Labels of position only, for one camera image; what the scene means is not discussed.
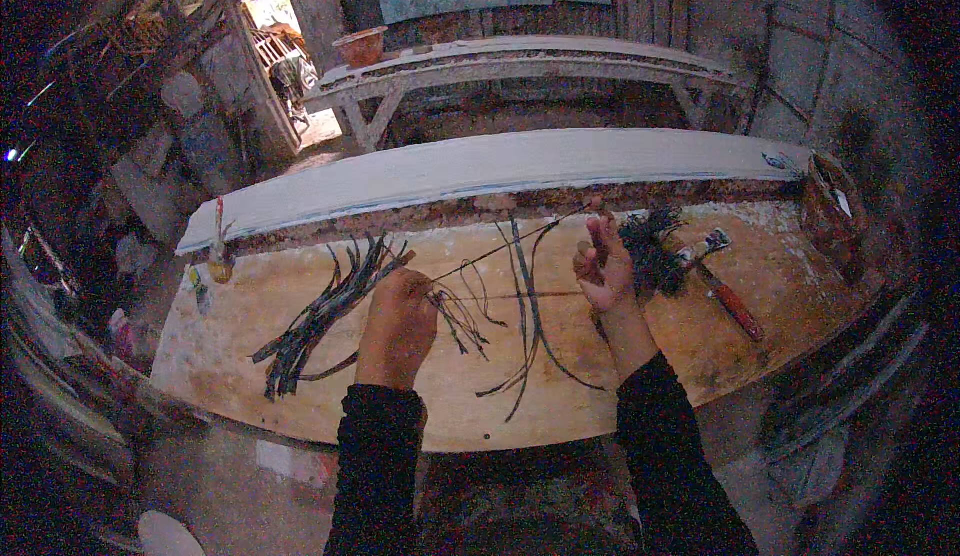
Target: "right hand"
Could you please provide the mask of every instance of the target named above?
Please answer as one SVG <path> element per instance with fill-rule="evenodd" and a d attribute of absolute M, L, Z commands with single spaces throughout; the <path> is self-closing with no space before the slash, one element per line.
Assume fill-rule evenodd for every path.
<path fill-rule="evenodd" d="M 573 273 L 583 295 L 600 315 L 637 307 L 634 262 L 623 246 L 614 215 L 586 221 L 593 245 L 582 241 L 573 256 Z"/>

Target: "bundle of dark strips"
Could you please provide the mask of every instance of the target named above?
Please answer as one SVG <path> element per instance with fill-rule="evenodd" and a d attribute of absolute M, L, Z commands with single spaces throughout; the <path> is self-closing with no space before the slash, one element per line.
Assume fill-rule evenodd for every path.
<path fill-rule="evenodd" d="M 356 239 L 352 237 L 352 240 L 353 250 L 346 249 L 346 255 L 350 259 L 350 270 L 346 276 L 342 276 L 340 261 L 333 250 L 330 250 L 330 246 L 327 246 L 333 256 L 334 268 L 326 289 L 296 316 L 282 335 L 251 356 L 254 363 L 274 356 L 267 369 L 267 387 L 263 393 L 270 401 L 273 401 L 275 394 L 295 394 L 297 382 L 300 380 L 313 381 L 330 376 L 356 361 L 357 354 L 354 352 L 331 370 L 320 374 L 301 375 L 310 352 L 330 330 L 330 326 L 353 310 L 381 278 L 395 268 L 404 266 L 414 255 L 413 250 L 404 252 L 407 248 L 406 242 L 403 242 L 400 251 L 393 255 L 390 247 L 384 244 L 382 236 L 375 240 L 367 234 L 366 257 L 361 262 L 360 246 Z"/>
<path fill-rule="evenodd" d="M 633 288 L 638 296 L 652 290 L 675 296 L 684 285 L 683 260 L 664 246 L 667 236 L 683 225 L 678 208 L 657 208 L 646 218 L 630 215 L 620 226 L 618 234 L 633 261 Z"/>

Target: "black sleeve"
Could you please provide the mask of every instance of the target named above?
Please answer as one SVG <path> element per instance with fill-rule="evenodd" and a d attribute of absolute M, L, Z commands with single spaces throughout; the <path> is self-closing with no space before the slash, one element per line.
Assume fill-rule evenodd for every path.
<path fill-rule="evenodd" d="M 325 554 L 412 554 L 414 472 L 424 403 L 413 391 L 351 385 Z"/>
<path fill-rule="evenodd" d="M 623 447 L 647 548 L 669 554 L 756 554 L 747 525 L 714 478 L 687 392 L 658 353 L 617 390 Z"/>

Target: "hand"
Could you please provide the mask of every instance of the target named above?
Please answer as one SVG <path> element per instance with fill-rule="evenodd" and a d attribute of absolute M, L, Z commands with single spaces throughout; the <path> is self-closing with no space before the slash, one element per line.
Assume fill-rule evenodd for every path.
<path fill-rule="evenodd" d="M 612 214 L 586 221 L 593 245 L 577 245 L 573 273 L 603 325 L 620 382 L 653 358 L 659 349 L 634 290 L 634 262 L 623 246 Z"/>
<path fill-rule="evenodd" d="M 360 340 L 355 382 L 413 389 L 437 337 L 437 308 L 426 298 L 432 286 L 424 274 L 405 268 L 380 280 Z"/>
<path fill-rule="evenodd" d="M 600 315 L 633 309 L 637 306 L 634 262 L 620 239 L 614 215 L 587 220 L 586 230 L 593 245 L 580 242 L 573 256 L 573 274 L 583 294 Z"/>

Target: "left hand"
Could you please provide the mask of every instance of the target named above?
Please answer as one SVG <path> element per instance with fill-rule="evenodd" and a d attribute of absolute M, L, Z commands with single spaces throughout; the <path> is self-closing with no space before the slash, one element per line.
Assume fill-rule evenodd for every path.
<path fill-rule="evenodd" d="M 373 290 L 354 381 L 409 390 L 437 337 L 437 308 L 422 273 L 398 268 Z"/>

